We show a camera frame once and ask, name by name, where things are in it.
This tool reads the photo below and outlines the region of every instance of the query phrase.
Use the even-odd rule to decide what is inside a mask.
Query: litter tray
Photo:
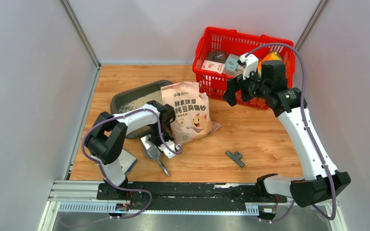
[[[172,82],[168,80],[160,80],[141,87],[137,87],[113,97],[110,104],[112,114],[120,114],[129,112],[142,107],[148,101],[155,100],[160,104],[162,103],[161,87],[171,85]],[[149,126],[144,126],[127,134],[125,138],[135,139],[140,138],[151,132]]]

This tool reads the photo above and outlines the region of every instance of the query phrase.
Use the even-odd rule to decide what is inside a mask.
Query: red plastic basket
[[[207,55],[211,51],[223,51],[226,55],[242,55],[247,53],[254,48],[271,42],[281,42],[294,46],[290,40],[281,38],[274,38],[267,35],[255,36],[238,33],[236,30],[227,30],[216,27],[208,27],[205,30],[205,34],[200,39],[197,50],[195,52],[195,60],[192,65],[192,69],[196,75],[197,82],[200,84],[199,91],[206,92],[206,94],[213,99],[222,99],[222,95],[226,91],[226,80],[233,78],[226,74],[219,74],[213,71],[202,70],[201,66]],[[256,57],[261,60],[270,51],[277,51],[283,58],[283,62],[286,65],[286,78],[288,87],[293,86],[293,74],[295,70],[295,56],[294,53],[282,46],[269,46],[263,48],[254,53]],[[247,105],[259,109],[268,109],[263,99],[254,98],[253,100],[243,103],[241,101],[240,91],[236,94],[238,104]]]

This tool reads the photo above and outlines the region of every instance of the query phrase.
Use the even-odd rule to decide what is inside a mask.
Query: litter scoop
[[[162,171],[165,173],[165,175],[169,177],[170,174],[167,170],[167,167],[165,167],[165,165],[161,161],[162,152],[153,143],[149,141],[150,137],[151,135],[148,134],[141,137],[140,139],[144,154],[149,160],[156,160],[159,166],[162,168]]]

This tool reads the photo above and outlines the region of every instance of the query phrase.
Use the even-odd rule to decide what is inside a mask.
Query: metal frame
[[[125,200],[97,200],[98,185],[102,181],[82,181],[82,180],[56,180],[53,183],[52,190],[49,194],[49,199],[46,204],[44,213],[40,220],[39,231],[51,231],[54,227],[58,212],[92,212],[92,213],[109,213],[114,212],[117,204],[125,204]],[[238,185],[254,185],[234,184],[215,185],[214,188],[229,188]],[[287,203],[280,205],[289,206],[291,199]],[[168,210],[147,210],[144,214],[181,214],[181,215],[239,215],[239,216],[256,216],[258,213],[258,206],[260,205],[275,205],[274,203],[247,203],[247,211],[237,212],[218,212],[218,211],[168,211]],[[325,206],[327,213],[331,214],[331,203],[322,202],[318,206]],[[130,210],[121,213],[136,213],[138,210]],[[346,231],[346,225],[339,206],[337,206],[337,217],[330,221],[333,231]]]
[[[94,92],[95,92],[95,89],[96,89],[96,86],[97,86],[97,82],[98,82],[98,78],[100,76],[101,69],[102,69],[102,67],[99,67],[97,69],[96,75],[95,75],[93,83],[92,83],[90,93],[87,97],[86,108],[84,109],[83,118],[81,118],[79,131],[77,132],[77,136],[76,136],[76,139],[74,141],[74,147],[73,147],[73,150],[72,150],[72,155],[70,157],[69,165],[68,165],[67,171],[65,173],[64,180],[69,179],[71,171],[73,170],[74,160],[76,159],[77,150],[79,149],[80,139],[81,139],[81,136],[82,136],[83,131],[84,131],[84,125],[86,124],[87,116],[89,114],[90,106],[92,104]]]
[[[88,55],[90,56],[92,62],[97,67],[97,69],[99,69],[101,67],[101,64],[100,64],[99,60],[97,59],[97,56],[95,55],[94,50],[93,50],[92,46],[90,45],[89,40],[87,39],[83,29],[81,28],[80,23],[77,20],[77,17],[74,14],[73,9],[72,9],[69,1],[68,0],[59,0],[59,2],[62,4],[67,16],[70,19],[70,22],[72,23],[74,29],[76,30],[77,35],[79,36],[81,42],[83,43],[83,46],[86,49]]]
[[[310,20],[308,21],[307,25],[304,28],[304,31],[300,35],[299,40],[296,43],[295,48],[297,50],[300,50],[302,45],[304,44],[304,41],[307,39],[307,36],[310,34],[311,30],[313,29],[314,25],[318,21],[318,19],[321,17],[323,14],[323,11],[325,7],[327,6],[327,3],[329,3],[330,0],[320,0],[318,3],[318,6],[313,12],[313,15],[310,17]]]

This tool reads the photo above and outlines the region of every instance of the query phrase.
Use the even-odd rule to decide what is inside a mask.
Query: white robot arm
[[[114,185],[120,186],[126,180],[118,156],[125,152],[122,147],[126,134],[134,130],[149,125],[151,136],[147,142],[156,146],[168,158],[175,156],[172,152],[175,150],[174,139],[165,131],[166,125],[175,120],[175,112],[168,104],[163,106],[156,101],[150,101],[139,109],[122,114],[110,115],[103,112],[94,125],[113,117],[116,119],[94,129],[84,140],[84,145],[90,150],[91,158],[100,162],[103,174]],[[111,132],[109,136],[105,135],[106,131]]]
[[[245,65],[243,75],[227,80],[227,90],[223,95],[231,106],[238,100],[248,102],[257,97],[266,100],[275,116],[286,128],[294,144],[303,168],[303,178],[281,177],[277,174],[269,174],[257,179],[259,194],[279,194],[293,198],[295,202],[306,207],[315,203],[331,199],[331,187],[328,174],[324,166],[328,166],[334,183],[336,195],[338,195],[350,182],[347,172],[339,172],[332,162],[310,119],[307,104],[301,105],[301,91],[297,88],[288,88],[286,69],[282,61],[266,61],[262,63],[262,76],[255,71],[258,59],[253,54],[244,54],[239,59],[240,65]],[[241,99],[236,98],[236,92],[240,91]],[[303,121],[301,107],[307,122]],[[314,138],[309,136],[307,129],[312,131]],[[325,164],[320,160],[316,146],[318,145]]]

